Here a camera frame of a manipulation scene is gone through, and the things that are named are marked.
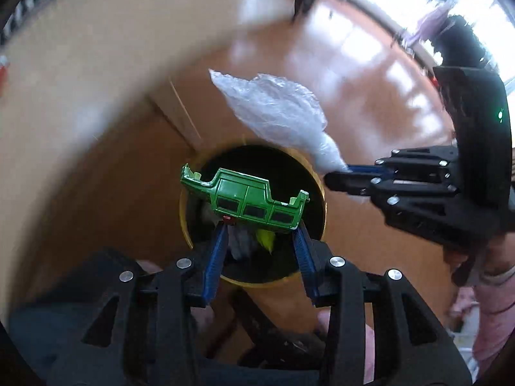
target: yellow bin rim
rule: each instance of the yellow bin rim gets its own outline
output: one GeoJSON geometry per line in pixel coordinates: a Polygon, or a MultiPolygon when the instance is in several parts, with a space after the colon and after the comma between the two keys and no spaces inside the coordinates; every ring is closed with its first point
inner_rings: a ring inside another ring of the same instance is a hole
{"type": "MultiPolygon", "coordinates": [[[[230,142],[228,144],[219,145],[216,148],[213,148],[211,150],[207,150],[207,151],[200,153],[190,163],[190,168],[192,170],[198,170],[198,169],[202,168],[202,166],[210,158],[212,158],[218,154],[221,154],[222,152],[230,150],[231,148],[241,147],[242,145],[263,145],[265,147],[276,148],[280,151],[283,151],[284,153],[287,153],[290,157],[297,160],[309,172],[311,177],[313,177],[313,179],[315,180],[315,183],[317,184],[317,186],[320,190],[320,194],[322,195],[322,199],[323,199],[324,217],[323,217],[323,230],[322,230],[322,236],[321,236],[321,240],[323,240],[324,235],[325,235],[325,224],[326,224],[326,220],[327,220],[327,203],[325,202],[325,191],[323,188],[323,183],[320,180],[320,177],[318,176],[318,174],[315,172],[315,170],[313,170],[313,167],[311,166],[309,161],[299,151],[297,151],[295,149],[291,149],[291,148],[280,147],[273,143],[268,143],[266,141],[263,141],[262,139],[251,139],[248,141],[243,140],[242,142],[230,142]]],[[[188,191],[184,187],[182,187],[181,188],[181,196],[179,198],[179,220],[181,223],[181,230],[182,230],[184,239],[186,240],[188,247],[190,247],[190,249],[193,249],[193,242],[191,240],[190,232],[188,231],[187,224],[186,224],[186,204],[187,204],[187,200],[188,200],[188,195],[189,195],[188,191]]],[[[245,283],[242,281],[238,281],[238,280],[234,280],[232,278],[225,277],[224,275],[221,275],[220,277],[223,280],[228,281],[229,283],[232,283],[237,286],[256,288],[256,287],[273,287],[280,283],[284,283],[294,277],[297,277],[298,274],[299,274],[299,271],[297,270],[293,274],[285,276],[279,280],[268,281],[266,283],[245,283]]]]}

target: yellow object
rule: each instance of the yellow object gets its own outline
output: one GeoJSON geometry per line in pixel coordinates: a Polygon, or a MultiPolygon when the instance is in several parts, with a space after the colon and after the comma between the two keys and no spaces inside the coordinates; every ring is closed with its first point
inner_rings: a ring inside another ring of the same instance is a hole
{"type": "Polygon", "coordinates": [[[270,254],[274,250],[274,241],[276,240],[276,233],[271,230],[257,229],[256,239],[261,246],[264,247],[270,254]]]}

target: green toy car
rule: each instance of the green toy car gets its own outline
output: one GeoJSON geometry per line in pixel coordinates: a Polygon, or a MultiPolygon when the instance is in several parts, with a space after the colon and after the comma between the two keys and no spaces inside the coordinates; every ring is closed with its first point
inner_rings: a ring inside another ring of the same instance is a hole
{"type": "Polygon", "coordinates": [[[215,213],[255,224],[273,232],[290,232],[299,225],[309,194],[301,190],[289,203],[273,200],[266,179],[220,168],[212,181],[182,167],[181,183],[210,202],[215,213]]]}

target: clear plastic bag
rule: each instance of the clear plastic bag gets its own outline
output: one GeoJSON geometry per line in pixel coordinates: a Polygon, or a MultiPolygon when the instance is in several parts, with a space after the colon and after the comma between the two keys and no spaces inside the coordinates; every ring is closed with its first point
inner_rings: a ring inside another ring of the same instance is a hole
{"type": "Polygon", "coordinates": [[[327,120],[320,103],[306,87],[268,74],[247,81],[209,72],[236,117],[258,137],[308,153],[320,174],[349,170],[338,146],[324,132],[327,120]]]}

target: red object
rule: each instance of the red object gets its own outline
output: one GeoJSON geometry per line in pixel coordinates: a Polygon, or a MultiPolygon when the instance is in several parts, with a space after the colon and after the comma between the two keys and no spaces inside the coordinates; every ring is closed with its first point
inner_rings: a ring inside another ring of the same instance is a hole
{"type": "Polygon", "coordinates": [[[436,79],[435,76],[431,77],[431,82],[433,83],[433,85],[435,86],[436,89],[440,88],[438,80],[436,79]]]}
{"type": "Polygon", "coordinates": [[[222,219],[223,219],[223,222],[226,223],[227,225],[234,225],[236,223],[236,220],[233,219],[231,216],[223,216],[222,219]]]}
{"type": "Polygon", "coordinates": [[[4,82],[7,81],[7,67],[0,65],[0,92],[4,86],[4,82]]]}

